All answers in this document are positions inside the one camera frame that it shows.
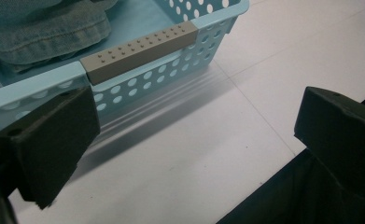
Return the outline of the light blue perforated plastic basket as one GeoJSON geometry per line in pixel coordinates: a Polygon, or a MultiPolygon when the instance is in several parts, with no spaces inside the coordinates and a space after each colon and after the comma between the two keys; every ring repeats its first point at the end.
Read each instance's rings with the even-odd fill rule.
{"type": "Polygon", "coordinates": [[[0,130],[56,95],[88,86],[101,123],[209,65],[249,0],[119,0],[110,36],[65,61],[16,74],[0,64],[0,130]]]}

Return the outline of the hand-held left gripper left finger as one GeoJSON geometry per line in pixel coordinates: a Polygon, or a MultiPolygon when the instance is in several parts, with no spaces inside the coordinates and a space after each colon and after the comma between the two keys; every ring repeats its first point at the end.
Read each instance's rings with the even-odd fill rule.
{"type": "Polygon", "coordinates": [[[91,88],[63,92],[0,131],[0,190],[52,204],[100,133],[91,88]]]}

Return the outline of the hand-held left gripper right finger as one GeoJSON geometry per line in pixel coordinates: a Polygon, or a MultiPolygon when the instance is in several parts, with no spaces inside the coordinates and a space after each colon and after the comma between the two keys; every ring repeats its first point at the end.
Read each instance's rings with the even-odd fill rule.
{"type": "Polygon", "coordinates": [[[343,187],[365,195],[365,100],[308,87],[294,135],[343,187]]]}

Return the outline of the white table cover board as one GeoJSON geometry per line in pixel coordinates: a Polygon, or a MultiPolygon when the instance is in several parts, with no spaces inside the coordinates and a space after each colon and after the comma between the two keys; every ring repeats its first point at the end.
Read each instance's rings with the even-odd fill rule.
{"type": "Polygon", "coordinates": [[[308,86],[365,99],[365,0],[250,0],[202,71],[120,111],[54,204],[20,224],[209,224],[302,151],[308,86]]]}

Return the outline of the blue denim garment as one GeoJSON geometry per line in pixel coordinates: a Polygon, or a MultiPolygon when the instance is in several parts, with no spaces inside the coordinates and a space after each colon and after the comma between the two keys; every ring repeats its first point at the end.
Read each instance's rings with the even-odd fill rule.
{"type": "Polygon", "coordinates": [[[119,0],[0,0],[0,63],[19,73],[107,38],[119,0]]]}

